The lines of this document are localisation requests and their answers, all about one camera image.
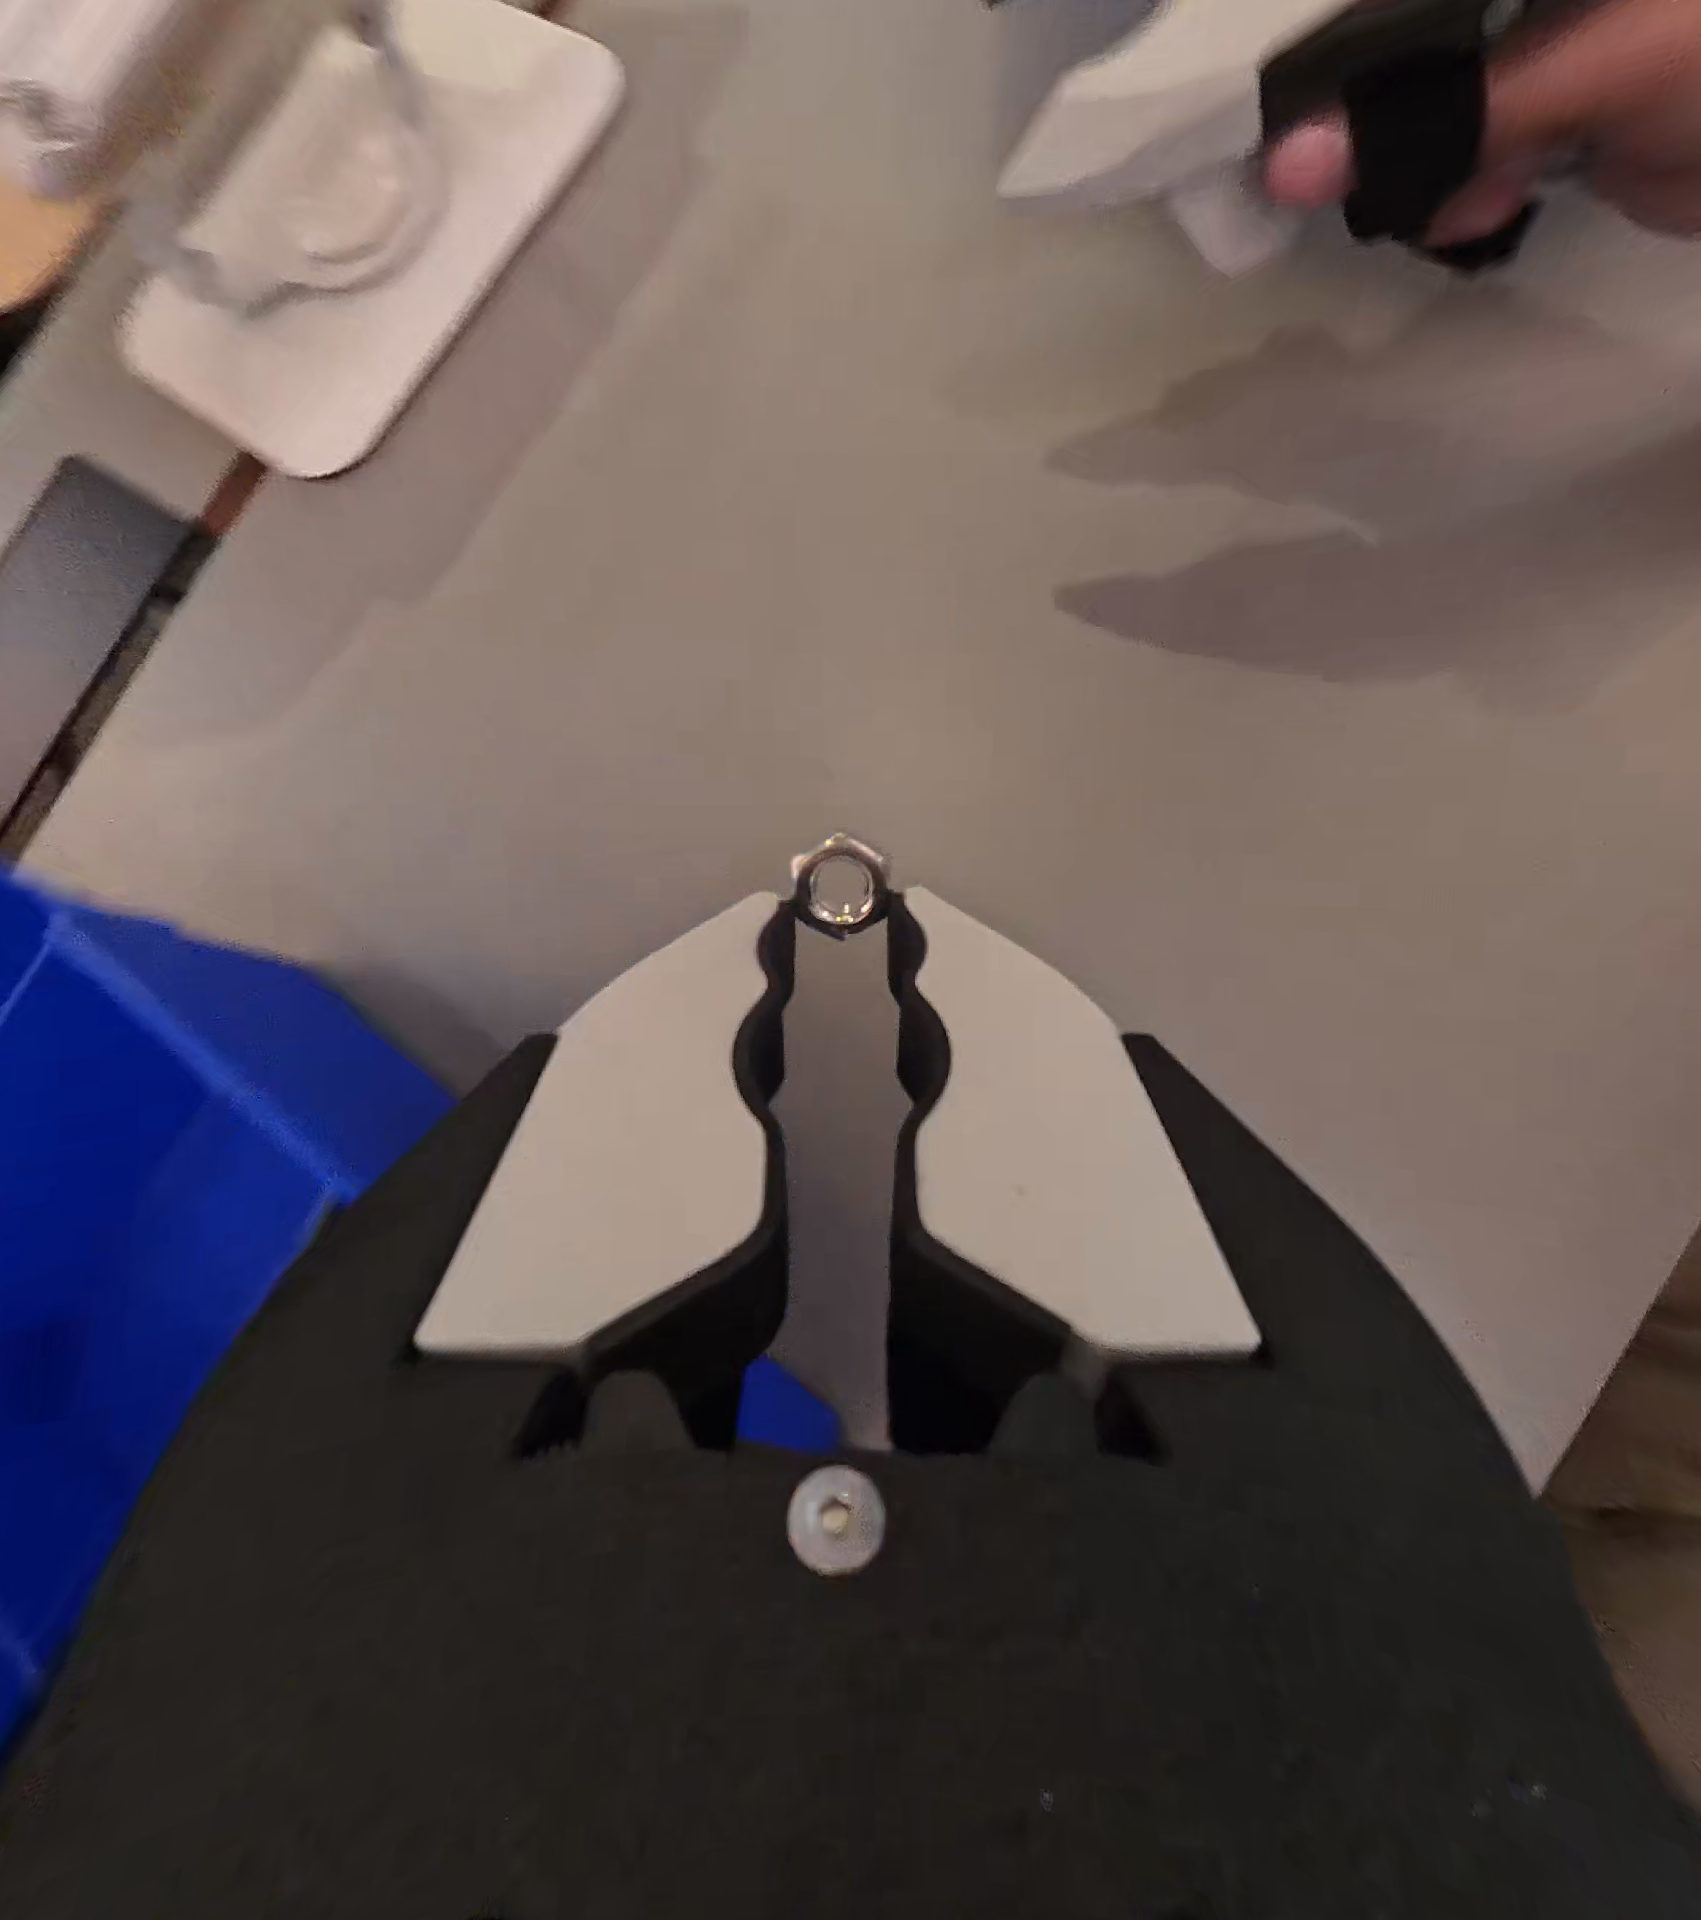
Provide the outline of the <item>person's right hand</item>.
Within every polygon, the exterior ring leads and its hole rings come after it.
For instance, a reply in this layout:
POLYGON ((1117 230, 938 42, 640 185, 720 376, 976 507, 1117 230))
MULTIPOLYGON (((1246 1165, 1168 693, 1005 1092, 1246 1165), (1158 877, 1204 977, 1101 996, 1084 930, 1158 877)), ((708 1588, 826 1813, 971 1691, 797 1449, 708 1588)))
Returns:
POLYGON ((1427 247, 1507 229, 1568 162, 1637 229, 1701 238, 1701 2, 1587 4, 1507 42, 1486 71, 1478 168, 1427 247))

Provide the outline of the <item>steel hex nut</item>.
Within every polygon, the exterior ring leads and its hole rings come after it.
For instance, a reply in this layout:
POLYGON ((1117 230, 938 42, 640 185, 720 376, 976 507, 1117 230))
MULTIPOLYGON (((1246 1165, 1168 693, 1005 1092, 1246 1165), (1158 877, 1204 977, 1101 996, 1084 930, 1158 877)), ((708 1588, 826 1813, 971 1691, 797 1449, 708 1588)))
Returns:
POLYGON ((795 915, 819 934, 844 942, 880 926, 893 903, 890 861, 850 832, 834 832, 791 866, 795 915))

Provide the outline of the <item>instruction board on white stand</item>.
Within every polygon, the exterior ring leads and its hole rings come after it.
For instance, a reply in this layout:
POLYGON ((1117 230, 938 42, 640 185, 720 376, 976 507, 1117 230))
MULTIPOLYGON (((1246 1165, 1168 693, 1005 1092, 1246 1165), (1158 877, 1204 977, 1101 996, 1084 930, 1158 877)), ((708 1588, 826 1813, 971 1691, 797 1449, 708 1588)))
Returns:
POLYGON ((0 369, 110 230, 135 378, 263 469, 357 469, 622 90, 540 4, 0 2, 0 369))

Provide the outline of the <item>black table panel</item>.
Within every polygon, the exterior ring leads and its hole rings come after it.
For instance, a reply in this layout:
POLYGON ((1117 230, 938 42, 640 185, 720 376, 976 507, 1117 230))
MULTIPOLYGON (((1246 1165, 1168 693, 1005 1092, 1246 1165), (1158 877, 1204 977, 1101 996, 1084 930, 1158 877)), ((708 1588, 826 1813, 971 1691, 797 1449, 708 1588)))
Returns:
POLYGON ((0 858, 17 858, 217 537, 65 460, 0 553, 0 858))

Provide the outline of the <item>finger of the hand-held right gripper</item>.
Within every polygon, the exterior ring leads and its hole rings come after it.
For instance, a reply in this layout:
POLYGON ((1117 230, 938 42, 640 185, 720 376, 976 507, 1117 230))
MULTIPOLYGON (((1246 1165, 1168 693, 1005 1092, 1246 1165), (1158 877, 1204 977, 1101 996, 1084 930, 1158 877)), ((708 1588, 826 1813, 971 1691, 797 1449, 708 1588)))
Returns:
POLYGON ((1295 247, 1303 215, 1260 187, 1260 80, 1330 2, 1164 2, 1066 68, 1009 148, 999 197, 1062 210, 1161 206, 1222 277, 1295 247))

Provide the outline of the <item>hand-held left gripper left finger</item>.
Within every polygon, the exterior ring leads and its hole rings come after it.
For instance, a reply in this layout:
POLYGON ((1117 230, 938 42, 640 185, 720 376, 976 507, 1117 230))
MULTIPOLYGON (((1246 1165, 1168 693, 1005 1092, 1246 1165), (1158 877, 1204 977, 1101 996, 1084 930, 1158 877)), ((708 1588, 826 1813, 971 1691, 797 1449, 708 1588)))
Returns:
POLYGON ((783 1018, 795 912, 748 893, 556 1030, 413 1335, 420 1361, 528 1364, 558 1394, 652 1376, 733 1449, 788 1305, 783 1018))

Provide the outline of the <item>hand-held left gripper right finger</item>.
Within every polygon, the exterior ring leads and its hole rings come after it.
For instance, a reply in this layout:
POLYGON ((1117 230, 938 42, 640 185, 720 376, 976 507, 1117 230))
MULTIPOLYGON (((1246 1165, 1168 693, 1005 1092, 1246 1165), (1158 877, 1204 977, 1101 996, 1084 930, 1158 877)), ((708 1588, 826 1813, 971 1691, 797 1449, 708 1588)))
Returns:
POLYGON ((1262 1335, 1118 1025, 926 886, 888 915, 896 1449, 987 1449, 1016 1394, 1246 1364, 1262 1335))

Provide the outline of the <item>blue divided storage bin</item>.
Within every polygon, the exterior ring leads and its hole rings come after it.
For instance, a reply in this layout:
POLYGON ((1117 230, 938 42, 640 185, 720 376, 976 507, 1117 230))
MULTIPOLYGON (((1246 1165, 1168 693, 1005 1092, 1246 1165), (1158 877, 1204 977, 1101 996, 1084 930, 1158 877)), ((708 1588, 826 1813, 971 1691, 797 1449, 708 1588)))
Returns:
POLYGON ((0 1755, 197 1393, 453 1108, 315 974, 0 866, 0 1755))

